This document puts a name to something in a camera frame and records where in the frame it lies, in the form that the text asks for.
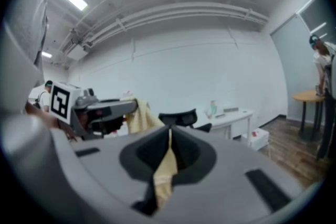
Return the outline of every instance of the woman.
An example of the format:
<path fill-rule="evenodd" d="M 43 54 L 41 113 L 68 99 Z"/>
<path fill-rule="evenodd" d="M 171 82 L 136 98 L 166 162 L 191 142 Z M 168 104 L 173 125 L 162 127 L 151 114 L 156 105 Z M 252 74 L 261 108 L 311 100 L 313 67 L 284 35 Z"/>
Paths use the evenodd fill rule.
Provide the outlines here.
<path fill-rule="evenodd" d="M 328 152 L 330 140 L 331 144 L 329 147 L 328 157 L 333 158 L 336 151 L 336 127 L 333 130 L 333 124 L 336 122 L 336 100 L 330 94 L 329 79 L 327 76 L 325 76 L 325 69 L 327 65 L 331 64 L 331 61 L 336 54 L 336 45 L 329 42 L 323 42 L 316 35 L 312 35 L 310 37 L 309 43 L 312 49 L 315 51 L 314 63 L 316 64 L 317 70 L 319 72 L 319 91 L 321 93 L 324 92 L 326 107 L 324 133 L 322 143 L 318 149 L 317 159 L 325 157 L 325 154 Z"/>

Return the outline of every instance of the white desk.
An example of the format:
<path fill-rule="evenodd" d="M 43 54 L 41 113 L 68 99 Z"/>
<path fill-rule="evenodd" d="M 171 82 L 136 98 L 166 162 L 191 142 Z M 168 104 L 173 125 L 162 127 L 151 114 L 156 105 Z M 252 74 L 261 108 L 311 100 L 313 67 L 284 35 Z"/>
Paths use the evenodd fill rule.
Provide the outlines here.
<path fill-rule="evenodd" d="M 238 121 L 247 120 L 247 138 L 248 145 L 251 141 L 251 117 L 253 116 L 253 111 L 246 109 L 239 109 L 235 112 L 225 113 L 221 118 L 212 117 L 208 119 L 203 111 L 196 111 L 197 113 L 197 122 L 194 124 L 194 127 L 200 127 L 202 125 L 211 123 L 211 133 L 217 133 L 224 135 L 229 139 L 232 139 L 232 124 Z"/>

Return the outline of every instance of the towel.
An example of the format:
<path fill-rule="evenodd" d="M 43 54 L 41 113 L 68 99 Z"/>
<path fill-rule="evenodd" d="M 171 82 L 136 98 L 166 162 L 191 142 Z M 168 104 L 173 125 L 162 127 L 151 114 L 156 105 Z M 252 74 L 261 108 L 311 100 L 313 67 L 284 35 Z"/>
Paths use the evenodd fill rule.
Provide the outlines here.
<path fill-rule="evenodd" d="M 125 101 L 136 101 L 138 109 L 131 114 L 127 114 L 126 122 L 129 134 L 146 131 L 153 127 L 164 126 L 163 122 L 154 117 L 149 105 L 134 97 L 123 99 Z M 177 163 L 174 152 L 171 148 L 172 130 L 169 130 L 169 147 L 160 165 L 153 175 L 156 204 L 162 208 L 172 194 L 172 177 L 177 174 Z"/>

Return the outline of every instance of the wooden floor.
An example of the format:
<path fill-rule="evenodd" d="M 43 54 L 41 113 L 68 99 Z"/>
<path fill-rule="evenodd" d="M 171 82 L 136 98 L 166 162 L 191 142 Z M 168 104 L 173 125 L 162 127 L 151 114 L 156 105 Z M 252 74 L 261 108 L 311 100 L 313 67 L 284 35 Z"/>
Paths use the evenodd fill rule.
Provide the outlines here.
<path fill-rule="evenodd" d="M 295 177 L 303 187 L 307 188 L 325 177 L 331 162 L 328 159 L 316 161 L 319 143 L 300 140 L 299 122 L 278 118 L 262 129 L 269 132 L 272 161 Z M 260 152 L 269 157 L 267 146 Z"/>

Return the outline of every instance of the black chair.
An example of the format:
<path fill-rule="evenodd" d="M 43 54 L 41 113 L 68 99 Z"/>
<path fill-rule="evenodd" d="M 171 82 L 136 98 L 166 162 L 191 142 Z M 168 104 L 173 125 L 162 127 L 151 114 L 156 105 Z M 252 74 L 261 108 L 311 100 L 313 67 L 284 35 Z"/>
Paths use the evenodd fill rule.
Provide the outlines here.
<path fill-rule="evenodd" d="M 182 113 L 176 113 L 176 114 L 160 113 L 159 119 L 165 125 L 178 125 L 178 126 L 183 126 L 183 127 L 190 126 L 190 128 L 194 128 L 193 124 L 197 122 L 197 114 L 196 114 L 196 109 L 190 110 L 188 112 L 182 112 Z M 195 129 L 208 133 L 210 132 L 211 127 L 212 127 L 212 124 L 209 123 L 209 124 L 205 124 Z"/>

